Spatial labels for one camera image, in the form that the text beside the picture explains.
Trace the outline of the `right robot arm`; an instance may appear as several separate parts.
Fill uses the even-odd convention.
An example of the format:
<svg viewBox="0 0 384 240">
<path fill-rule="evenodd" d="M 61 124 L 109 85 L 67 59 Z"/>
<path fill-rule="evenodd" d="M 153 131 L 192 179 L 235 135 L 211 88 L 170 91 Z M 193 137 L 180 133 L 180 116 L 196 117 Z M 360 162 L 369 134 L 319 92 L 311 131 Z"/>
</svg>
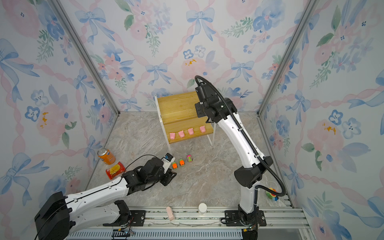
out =
<svg viewBox="0 0 384 240">
<path fill-rule="evenodd" d="M 286 195 L 286 187 L 271 169 L 272 158 L 265 156 L 252 141 L 233 102 L 229 98 L 224 98 L 215 87 L 209 84 L 198 85 L 196 92 L 199 98 L 199 103 L 195 104 L 198 117 L 207 117 L 208 123 L 219 125 L 234 145 L 242 162 L 242 166 L 234 172 L 236 180 L 241 185 L 238 216 L 234 220 L 226 220 L 225 223 L 227 225 L 232 223 L 244 226 L 257 225 L 258 190 L 262 189 L 277 197 L 283 197 Z M 266 171 L 280 185 L 280 192 L 260 184 Z"/>
</svg>

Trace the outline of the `wooden two-tier white-frame shelf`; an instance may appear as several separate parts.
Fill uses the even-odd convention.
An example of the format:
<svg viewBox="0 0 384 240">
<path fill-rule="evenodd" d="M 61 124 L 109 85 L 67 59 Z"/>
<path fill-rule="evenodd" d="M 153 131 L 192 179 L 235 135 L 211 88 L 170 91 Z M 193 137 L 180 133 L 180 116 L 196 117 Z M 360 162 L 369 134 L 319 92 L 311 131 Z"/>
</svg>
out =
<svg viewBox="0 0 384 240">
<path fill-rule="evenodd" d="M 204 118 L 198 118 L 195 104 L 199 102 L 196 92 L 183 93 L 167 97 L 154 96 L 159 121 L 168 146 L 172 153 L 171 144 L 197 137 L 207 136 L 211 146 L 215 142 L 216 124 L 206 123 Z M 200 126 L 206 127 L 206 132 L 201 133 Z M 189 135 L 188 129 L 193 128 L 194 134 Z M 184 131 L 185 137 L 180 138 L 178 132 Z M 176 133 L 174 140 L 170 133 Z"/>
</svg>

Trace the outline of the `red snack packet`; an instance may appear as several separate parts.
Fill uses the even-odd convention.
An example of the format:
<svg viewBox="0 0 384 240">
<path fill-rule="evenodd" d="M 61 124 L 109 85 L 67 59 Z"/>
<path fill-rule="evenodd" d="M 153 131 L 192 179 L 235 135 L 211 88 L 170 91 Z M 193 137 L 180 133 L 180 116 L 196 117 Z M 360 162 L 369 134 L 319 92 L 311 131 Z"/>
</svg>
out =
<svg viewBox="0 0 384 240">
<path fill-rule="evenodd" d="M 123 174 L 125 172 L 126 168 L 125 166 L 121 163 L 118 162 L 116 165 L 110 167 L 109 169 L 106 170 L 106 174 L 110 180 L 113 178 L 117 177 L 120 174 Z"/>
</svg>

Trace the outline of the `colourful flower toy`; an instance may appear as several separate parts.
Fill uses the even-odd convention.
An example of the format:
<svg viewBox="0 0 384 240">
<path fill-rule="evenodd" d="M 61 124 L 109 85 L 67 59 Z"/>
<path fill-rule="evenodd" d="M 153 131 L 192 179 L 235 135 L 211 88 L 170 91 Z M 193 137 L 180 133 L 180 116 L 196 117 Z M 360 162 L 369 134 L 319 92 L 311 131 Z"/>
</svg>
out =
<svg viewBox="0 0 384 240">
<path fill-rule="evenodd" d="M 271 191 L 273 191 L 273 192 L 275 192 L 276 190 L 274 189 L 274 188 L 269 188 Z M 272 194 L 272 193 L 270 193 L 270 192 L 268 192 L 268 191 L 266 191 L 266 196 L 270 199 L 270 200 L 272 200 L 272 201 L 277 201 L 277 200 L 279 200 L 279 197 L 278 196 L 276 196 L 276 195 L 274 195 L 274 194 Z"/>
</svg>

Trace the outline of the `pink eraser block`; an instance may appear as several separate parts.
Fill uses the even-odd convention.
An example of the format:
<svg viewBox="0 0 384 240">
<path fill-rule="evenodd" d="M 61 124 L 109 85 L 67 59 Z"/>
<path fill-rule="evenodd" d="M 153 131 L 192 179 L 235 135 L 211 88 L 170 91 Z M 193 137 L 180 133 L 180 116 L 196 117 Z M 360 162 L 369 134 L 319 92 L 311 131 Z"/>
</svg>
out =
<svg viewBox="0 0 384 240">
<path fill-rule="evenodd" d="M 171 207 L 166 207 L 166 212 L 167 212 L 168 219 L 169 219 L 170 222 L 175 220 L 175 215 L 174 215 L 174 212 L 173 212 Z"/>
</svg>

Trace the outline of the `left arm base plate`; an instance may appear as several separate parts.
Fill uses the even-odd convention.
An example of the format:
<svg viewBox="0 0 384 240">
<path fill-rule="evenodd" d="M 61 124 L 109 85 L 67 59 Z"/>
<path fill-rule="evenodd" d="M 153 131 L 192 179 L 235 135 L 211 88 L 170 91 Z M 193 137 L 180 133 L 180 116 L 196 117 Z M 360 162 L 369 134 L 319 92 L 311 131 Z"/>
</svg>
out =
<svg viewBox="0 0 384 240">
<path fill-rule="evenodd" d="M 103 224 L 103 227 L 143 227 L 146 211 L 135 210 L 130 213 L 120 214 L 117 220 L 111 224 Z"/>
</svg>

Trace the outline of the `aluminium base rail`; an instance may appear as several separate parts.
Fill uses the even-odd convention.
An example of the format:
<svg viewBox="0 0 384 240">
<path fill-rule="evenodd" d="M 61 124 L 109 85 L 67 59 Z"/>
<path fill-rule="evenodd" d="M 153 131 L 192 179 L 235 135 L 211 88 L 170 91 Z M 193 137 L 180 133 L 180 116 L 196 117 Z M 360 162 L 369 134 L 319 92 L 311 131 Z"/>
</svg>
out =
<svg viewBox="0 0 384 240">
<path fill-rule="evenodd" d="M 221 223 L 224 211 L 208 208 L 200 215 L 197 208 L 175 207 L 175 220 L 169 221 L 165 208 L 148 207 L 143 227 L 93 226 L 70 234 L 68 240 L 313 240 L 302 209 L 261 208 L 267 225 L 254 232 L 246 227 L 227 227 Z"/>
</svg>

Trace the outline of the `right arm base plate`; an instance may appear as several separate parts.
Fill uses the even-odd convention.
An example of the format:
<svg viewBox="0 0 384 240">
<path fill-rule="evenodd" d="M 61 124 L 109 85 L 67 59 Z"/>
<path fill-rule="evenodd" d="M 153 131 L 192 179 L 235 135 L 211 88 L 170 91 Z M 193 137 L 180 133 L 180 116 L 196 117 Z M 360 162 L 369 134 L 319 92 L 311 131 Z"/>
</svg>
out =
<svg viewBox="0 0 384 240">
<path fill-rule="evenodd" d="M 221 223 L 227 227 L 252 227 L 258 224 L 258 227 L 267 225 L 265 214 L 262 210 L 255 210 L 251 214 L 245 214 L 239 210 L 226 210 L 225 216 L 221 218 Z"/>
</svg>

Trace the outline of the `white bottle cap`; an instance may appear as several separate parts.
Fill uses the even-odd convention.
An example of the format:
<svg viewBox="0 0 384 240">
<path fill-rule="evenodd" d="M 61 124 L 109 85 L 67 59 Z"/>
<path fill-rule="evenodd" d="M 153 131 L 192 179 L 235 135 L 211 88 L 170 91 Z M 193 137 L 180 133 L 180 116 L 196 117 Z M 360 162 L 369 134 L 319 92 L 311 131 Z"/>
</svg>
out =
<svg viewBox="0 0 384 240">
<path fill-rule="evenodd" d="M 205 203 L 200 203 L 198 206 L 198 212 L 200 215 L 205 215 L 207 213 L 208 206 Z"/>
</svg>

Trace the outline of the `orange soda can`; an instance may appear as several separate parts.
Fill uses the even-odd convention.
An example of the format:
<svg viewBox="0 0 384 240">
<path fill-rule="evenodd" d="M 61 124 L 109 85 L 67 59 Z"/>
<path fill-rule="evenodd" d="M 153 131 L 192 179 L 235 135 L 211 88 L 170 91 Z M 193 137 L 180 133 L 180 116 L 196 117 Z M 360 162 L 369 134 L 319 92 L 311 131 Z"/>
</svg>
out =
<svg viewBox="0 0 384 240">
<path fill-rule="evenodd" d="M 99 149 L 97 154 L 98 157 L 107 165 L 112 165 L 116 161 L 116 157 L 106 148 Z"/>
</svg>

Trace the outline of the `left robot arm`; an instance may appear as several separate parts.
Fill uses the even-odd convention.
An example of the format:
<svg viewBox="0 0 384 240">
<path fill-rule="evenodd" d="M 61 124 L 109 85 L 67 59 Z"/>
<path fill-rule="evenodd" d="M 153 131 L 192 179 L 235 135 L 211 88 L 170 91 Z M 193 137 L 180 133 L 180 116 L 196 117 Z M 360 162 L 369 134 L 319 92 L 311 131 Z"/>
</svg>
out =
<svg viewBox="0 0 384 240">
<path fill-rule="evenodd" d="M 167 186 L 177 173 L 170 168 L 175 158 L 154 157 L 104 185 L 76 194 L 52 194 L 35 216 L 37 240 L 63 240 L 82 229 L 106 224 L 122 226 L 130 220 L 123 197 L 143 192 L 157 183 Z"/>
</svg>

